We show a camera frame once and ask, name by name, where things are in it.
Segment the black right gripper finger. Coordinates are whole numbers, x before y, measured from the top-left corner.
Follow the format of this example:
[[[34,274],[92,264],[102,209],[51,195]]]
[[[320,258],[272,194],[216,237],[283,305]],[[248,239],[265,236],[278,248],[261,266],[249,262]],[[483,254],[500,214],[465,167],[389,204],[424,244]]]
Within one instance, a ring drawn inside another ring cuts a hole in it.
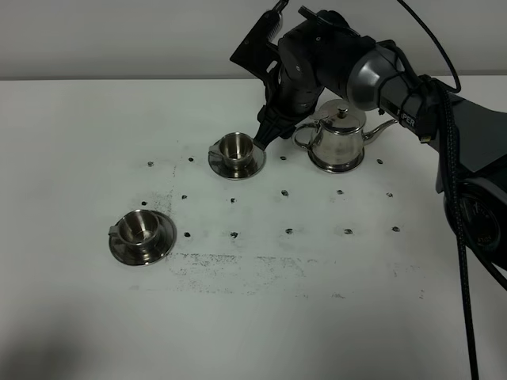
[[[264,105],[257,114],[259,128],[253,141],[265,150],[275,139],[289,139],[295,130],[295,118],[286,116],[274,107]]]

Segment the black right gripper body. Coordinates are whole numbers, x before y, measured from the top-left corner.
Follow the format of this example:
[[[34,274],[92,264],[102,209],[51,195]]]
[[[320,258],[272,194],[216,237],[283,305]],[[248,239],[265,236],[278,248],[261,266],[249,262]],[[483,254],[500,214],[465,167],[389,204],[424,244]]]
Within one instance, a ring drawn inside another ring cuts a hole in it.
[[[264,119],[270,112],[284,118],[305,119],[315,111],[323,87],[303,78],[291,78],[278,61],[269,59],[261,65],[261,80],[265,85]]]

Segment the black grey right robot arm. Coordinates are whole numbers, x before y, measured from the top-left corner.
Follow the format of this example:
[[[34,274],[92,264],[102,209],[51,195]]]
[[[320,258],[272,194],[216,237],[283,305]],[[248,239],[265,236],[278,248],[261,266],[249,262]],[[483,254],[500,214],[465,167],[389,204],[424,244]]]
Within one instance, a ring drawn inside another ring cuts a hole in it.
[[[452,230],[487,268],[506,266],[506,115],[460,96],[460,84],[419,75],[393,40],[354,31],[335,11],[299,9],[303,22],[276,44],[278,2],[258,22],[266,103],[256,140],[287,137],[328,89],[363,111],[388,114],[439,154],[436,188]]]

